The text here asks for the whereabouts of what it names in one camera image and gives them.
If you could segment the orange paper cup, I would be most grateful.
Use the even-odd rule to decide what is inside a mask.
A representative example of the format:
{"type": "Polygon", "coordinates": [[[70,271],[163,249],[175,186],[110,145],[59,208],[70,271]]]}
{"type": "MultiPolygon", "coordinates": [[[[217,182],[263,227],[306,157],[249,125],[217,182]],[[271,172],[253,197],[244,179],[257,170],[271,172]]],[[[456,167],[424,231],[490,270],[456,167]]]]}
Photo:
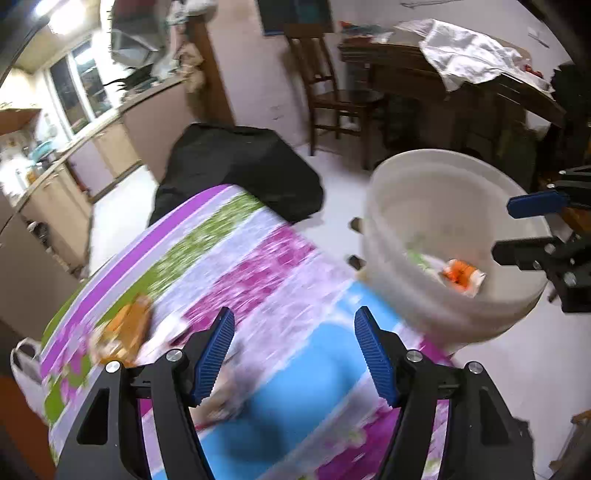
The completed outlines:
{"type": "Polygon", "coordinates": [[[474,265],[459,259],[448,261],[440,275],[461,294],[474,298],[480,291],[486,274],[474,265]]]}

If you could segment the gold cardboard box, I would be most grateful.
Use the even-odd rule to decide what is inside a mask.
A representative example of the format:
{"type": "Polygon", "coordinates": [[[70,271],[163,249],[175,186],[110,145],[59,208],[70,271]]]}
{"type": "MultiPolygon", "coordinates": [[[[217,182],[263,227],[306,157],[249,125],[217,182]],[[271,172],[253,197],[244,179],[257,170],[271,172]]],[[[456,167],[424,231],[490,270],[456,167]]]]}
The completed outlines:
{"type": "Polygon", "coordinates": [[[151,317],[152,301],[145,295],[137,295],[111,320],[92,332],[88,342],[91,359],[103,365],[119,361],[125,367],[135,366],[151,317]]]}

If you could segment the green toothpaste box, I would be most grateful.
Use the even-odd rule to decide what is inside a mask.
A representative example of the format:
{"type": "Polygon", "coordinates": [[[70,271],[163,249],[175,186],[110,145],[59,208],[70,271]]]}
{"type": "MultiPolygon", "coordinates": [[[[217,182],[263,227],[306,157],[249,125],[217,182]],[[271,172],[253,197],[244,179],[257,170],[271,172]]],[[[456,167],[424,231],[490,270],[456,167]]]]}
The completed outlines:
{"type": "Polygon", "coordinates": [[[423,271],[427,271],[430,270],[432,266],[430,261],[422,252],[424,241],[425,236],[422,233],[415,234],[406,243],[406,256],[411,262],[419,266],[423,271]]]}

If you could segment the bread snack bag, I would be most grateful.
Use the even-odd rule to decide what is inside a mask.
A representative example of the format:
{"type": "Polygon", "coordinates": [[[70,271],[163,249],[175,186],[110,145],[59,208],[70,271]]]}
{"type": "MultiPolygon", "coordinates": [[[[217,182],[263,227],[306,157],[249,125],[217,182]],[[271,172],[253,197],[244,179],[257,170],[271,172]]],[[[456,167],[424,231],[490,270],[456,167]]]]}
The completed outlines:
{"type": "Polygon", "coordinates": [[[197,407],[190,408],[193,425],[204,429],[235,418],[242,410],[249,389],[249,372],[242,366],[242,360],[238,356],[229,357],[222,363],[211,395],[197,407]]]}

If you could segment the kitchen base cabinets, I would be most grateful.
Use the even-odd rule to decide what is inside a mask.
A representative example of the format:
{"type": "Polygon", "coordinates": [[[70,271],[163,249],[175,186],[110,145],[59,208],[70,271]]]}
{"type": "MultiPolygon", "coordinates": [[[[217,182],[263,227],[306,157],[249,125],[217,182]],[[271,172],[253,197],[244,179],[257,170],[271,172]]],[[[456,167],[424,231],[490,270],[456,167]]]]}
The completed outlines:
{"type": "Polygon", "coordinates": [[[88,262],[91,204],[140,166],[157,182],[173,144],[194,120],[185,88],[170,78],[101,117],[43,172],[15,210],[49,227],[49,244],[69,272],[88,262]]]}

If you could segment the kitchen window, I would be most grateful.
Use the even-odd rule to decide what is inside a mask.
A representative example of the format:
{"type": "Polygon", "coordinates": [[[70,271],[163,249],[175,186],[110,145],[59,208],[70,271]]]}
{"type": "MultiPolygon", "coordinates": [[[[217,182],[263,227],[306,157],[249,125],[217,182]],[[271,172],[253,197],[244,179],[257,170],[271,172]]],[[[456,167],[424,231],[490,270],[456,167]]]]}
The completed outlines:
{"type": "Polygon", "coordinates": [[[85,40],[47,71],[66,130],[75,136],[112,109],[100,78],[90,39],[85,40]]]}

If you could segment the white plastic bucket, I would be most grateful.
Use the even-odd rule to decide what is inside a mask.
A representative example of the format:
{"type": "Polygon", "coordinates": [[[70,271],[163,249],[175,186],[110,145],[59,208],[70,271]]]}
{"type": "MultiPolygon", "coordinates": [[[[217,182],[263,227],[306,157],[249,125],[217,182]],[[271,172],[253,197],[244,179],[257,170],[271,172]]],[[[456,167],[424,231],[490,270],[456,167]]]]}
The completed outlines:
{"type": "Polygon", "coordinates": [[[370,287],[438,346],[503,334],[535,308],[547,285],[544,273],[500,266],[491,253],[497,241],[549,236],[544,219],[507,213],[509,199],[523,192],[491,165],[449,150],[414,150],[384,161],[370,177],[362,220],[370,287]],[[406,243],[418,233],[428,260],[459,259],[486,274],[474,298],[407,258],[406,243]]]}

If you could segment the white plastic bag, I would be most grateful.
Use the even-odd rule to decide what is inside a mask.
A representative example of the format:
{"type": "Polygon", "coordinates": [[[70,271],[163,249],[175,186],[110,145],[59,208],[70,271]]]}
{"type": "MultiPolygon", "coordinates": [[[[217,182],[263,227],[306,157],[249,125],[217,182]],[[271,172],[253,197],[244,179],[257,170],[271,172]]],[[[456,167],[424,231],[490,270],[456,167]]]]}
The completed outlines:
{"type": "Polygon", "coordinates": [[[12,375],[29,408],[46,423],[44,392],[40,372],[41,344],[31,338],[20,340],[9,355],[12,375]]]}

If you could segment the dark wooden table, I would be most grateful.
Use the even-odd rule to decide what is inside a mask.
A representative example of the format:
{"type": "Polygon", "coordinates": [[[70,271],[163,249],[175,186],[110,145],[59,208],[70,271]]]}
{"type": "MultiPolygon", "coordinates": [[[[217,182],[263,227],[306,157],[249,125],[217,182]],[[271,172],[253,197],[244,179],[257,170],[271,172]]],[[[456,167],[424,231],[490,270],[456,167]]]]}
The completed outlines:
{"type": "Polygon", "coordinates": [[[379,44],[368,38],[339,43],[339,56],[356,83],[386,97],[381,120],[387,151],[442,148],[472,155],[498,168],[527,191],[538,185],[534,114],[561,126],[565,111],[549,95],[501,75],[466,82],[449,92],[416,46],[379,44]]]}

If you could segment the white crumpled cloth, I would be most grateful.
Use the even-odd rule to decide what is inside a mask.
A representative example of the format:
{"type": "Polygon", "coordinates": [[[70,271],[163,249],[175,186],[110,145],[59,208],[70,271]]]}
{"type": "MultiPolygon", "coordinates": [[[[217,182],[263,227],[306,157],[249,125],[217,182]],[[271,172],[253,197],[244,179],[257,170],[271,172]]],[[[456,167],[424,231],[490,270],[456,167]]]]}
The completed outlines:
{"type": "Polygon", "coordinates": [[[407,21],[394,28],[396,33],[419,38],[419,49],[448,92],[459,90],[464,83],[483,84],[501,75],[523,78],[521,54],[488,35],[436,19],[407,21]]]}

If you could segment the floral purple tablecloth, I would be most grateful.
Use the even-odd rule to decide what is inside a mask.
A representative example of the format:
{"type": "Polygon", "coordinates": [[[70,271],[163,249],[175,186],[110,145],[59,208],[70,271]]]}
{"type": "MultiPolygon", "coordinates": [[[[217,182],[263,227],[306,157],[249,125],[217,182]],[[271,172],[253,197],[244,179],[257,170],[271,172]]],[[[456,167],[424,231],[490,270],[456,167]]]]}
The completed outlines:
{"type": "Polygon", "coordinates": [[[446,356],[353,271],[235,186],[208,189],[142,232],[75,293],[42,337],[49,445],[59,455],[99,375],[92,332],[135,296],[152,320],[199,331],[235,315],[228,363],[235,418],[198,431],[218,479],[370,479],[398,413],[381,400],[353,333],[368,307],[379,325],[437,363],[446,356]]]}

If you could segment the dark wooden chair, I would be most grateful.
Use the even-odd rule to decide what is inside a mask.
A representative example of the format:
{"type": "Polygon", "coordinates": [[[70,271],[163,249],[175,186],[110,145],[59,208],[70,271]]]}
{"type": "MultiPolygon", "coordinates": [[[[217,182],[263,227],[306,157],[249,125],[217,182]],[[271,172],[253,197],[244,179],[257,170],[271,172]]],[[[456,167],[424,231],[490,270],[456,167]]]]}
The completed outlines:
{"type": "Polygon", "coordinates": [[[370,130],[375,120],[386,116],[385,96],[372,90],[339,88],[321,24],[287,24],[283,35],[304,85],[311,155],[317,150],[320,130],[335,138],[353,136],[360,139],[362,167],[370,170],[370,130]]]}

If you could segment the black cloth covered object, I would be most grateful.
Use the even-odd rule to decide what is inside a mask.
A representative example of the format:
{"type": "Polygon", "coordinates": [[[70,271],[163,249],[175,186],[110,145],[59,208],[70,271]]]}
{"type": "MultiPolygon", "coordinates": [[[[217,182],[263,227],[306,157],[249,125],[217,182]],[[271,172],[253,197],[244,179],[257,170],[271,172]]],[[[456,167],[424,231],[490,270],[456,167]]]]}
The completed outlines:
{"type": "Polygon", "coordinates": [[[321,177],[276,131],[193,123],[171,149],[149,223],[219,185],[242,188],[291,224],[325,201],[321,177]]]}

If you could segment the dark window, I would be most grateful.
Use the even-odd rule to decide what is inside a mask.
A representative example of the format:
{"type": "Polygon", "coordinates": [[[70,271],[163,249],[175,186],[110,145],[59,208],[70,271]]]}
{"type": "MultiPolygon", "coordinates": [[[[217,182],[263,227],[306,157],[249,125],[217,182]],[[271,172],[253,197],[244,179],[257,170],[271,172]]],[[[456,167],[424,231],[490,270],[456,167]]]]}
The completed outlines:
{"type": "Polygon", "coordinates": [[[263,35],[283,35],[287,24],[320,24],[325,32],[334,32],[328,0],[257,0],[263,35]]]}

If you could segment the range hood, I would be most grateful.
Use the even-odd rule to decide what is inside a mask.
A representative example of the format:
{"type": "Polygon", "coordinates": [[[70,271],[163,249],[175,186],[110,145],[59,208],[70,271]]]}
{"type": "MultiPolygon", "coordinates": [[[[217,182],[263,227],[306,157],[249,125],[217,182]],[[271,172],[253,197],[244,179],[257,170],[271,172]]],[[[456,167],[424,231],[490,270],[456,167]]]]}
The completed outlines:
{"type": "Polygon", "coordinates": [[[110,11],[111,57],[125,67],[140,68],[166,53],[166,17],[171,2],[116,0],[110,11]]]}

